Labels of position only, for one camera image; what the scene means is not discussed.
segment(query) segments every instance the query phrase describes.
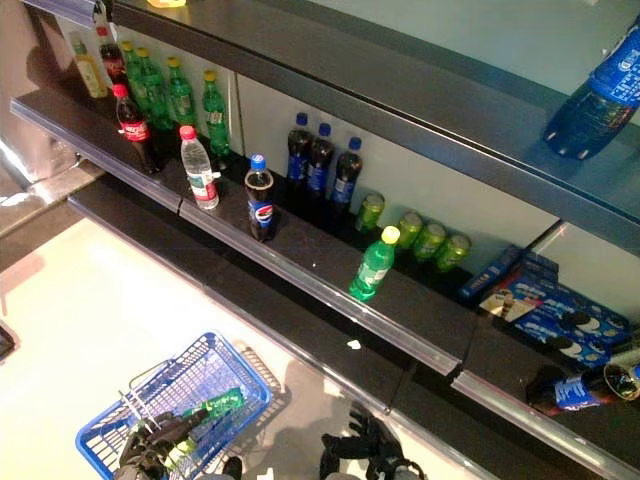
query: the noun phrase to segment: green bottle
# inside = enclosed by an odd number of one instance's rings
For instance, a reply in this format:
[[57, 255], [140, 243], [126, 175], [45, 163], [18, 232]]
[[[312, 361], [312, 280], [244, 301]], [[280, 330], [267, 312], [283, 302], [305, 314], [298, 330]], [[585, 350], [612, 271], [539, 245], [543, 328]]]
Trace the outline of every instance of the green bottle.
[[386, 227], [382, 238], [367, 248], [349, 293], [358, 300], [369, 300], [376, 294], [382, 279], [393, 266], [395, 244], [400, 238], [397, 227]]
[[209, 130], [211, 152], [217, 157], [225, 157], [229, 155], [229, 138], [224, 119], [224, 99], [216, 87], [216, 73], [211, 70], [204, 72], [202, 104]]
[[129, 86], [131, 87], [131, 93], [133, 99], [140, 108], [140, 111], [145, 115], [148, 115], [151, 111], [151, 103], [147, 98], [147, 89], [144, 88], [142, 82], [142, 63], [133, 51], [133, 43], [125, 40], [121, 43], [122, 51], [124, 52], [124, 63], [127, 67], [127, 79], [129, 80]]
[[169, 96], [176, 119], [180, 125], [196, 124], [196, 108], [193, 103], [193, 90], [182, 73], [180, 60], [176, 57], [167, 59], [169, 66]]
[[146, 48], [138, 47], [136, 53], [140, 58], [142, 82], [150, 104], [149, 122], [159, 130], [173, 130], [162, 74], [149, 58]]

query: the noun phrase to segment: yellow bottle cap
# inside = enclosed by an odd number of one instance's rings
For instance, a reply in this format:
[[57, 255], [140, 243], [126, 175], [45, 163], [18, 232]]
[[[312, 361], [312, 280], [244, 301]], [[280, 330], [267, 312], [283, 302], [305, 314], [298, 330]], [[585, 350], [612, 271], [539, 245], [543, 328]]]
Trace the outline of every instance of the yellow bottle cap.
[[382, 241], [388, 245], [395, 245], [400, 238], [400, 230], [397, 227], [384, 227], [382, 231]]

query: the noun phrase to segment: blue plastic bottle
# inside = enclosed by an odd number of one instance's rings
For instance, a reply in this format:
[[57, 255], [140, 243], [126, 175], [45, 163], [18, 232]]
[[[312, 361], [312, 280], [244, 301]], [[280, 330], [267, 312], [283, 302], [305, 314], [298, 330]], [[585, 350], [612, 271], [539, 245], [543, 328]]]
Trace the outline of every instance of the blue plastic bottle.
[[555, 114], [544, 132], [544, 140], [558, 155], [584, 160], [607, 146], [638, 105], [640, 16]]

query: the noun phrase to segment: black shelf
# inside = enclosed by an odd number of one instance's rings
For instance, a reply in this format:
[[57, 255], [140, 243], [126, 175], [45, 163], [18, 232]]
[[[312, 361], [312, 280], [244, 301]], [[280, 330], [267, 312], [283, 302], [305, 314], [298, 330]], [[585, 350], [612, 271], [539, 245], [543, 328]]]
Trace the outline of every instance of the black shelf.
[[563, 159], [540, 137], [565, 95], [312, 2], [119, 0], [113, 17], [640, 254], [636, 126]]

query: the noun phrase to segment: water bottle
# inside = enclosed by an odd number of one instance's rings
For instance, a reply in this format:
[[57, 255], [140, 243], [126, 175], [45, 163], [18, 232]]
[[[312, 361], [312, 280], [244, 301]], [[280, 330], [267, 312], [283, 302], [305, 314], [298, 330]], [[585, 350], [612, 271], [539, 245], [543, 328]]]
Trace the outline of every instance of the water bottle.
[[640, 16], [607, 58], [552, 118], [544, 140], [563, 157], [602, 150], [640, 105]]
[[187, 171], [196, 203], [204, 210], [212, 210], [220, 201], [213, 183], [214, 178], [219, 177], [220, 174], [214, 175], [212, 172], [207, 151], [198, 141], [196, 130], [191, 125], [180, 127], [180, 138], [182, 138], [180, 148], [182, 164]]

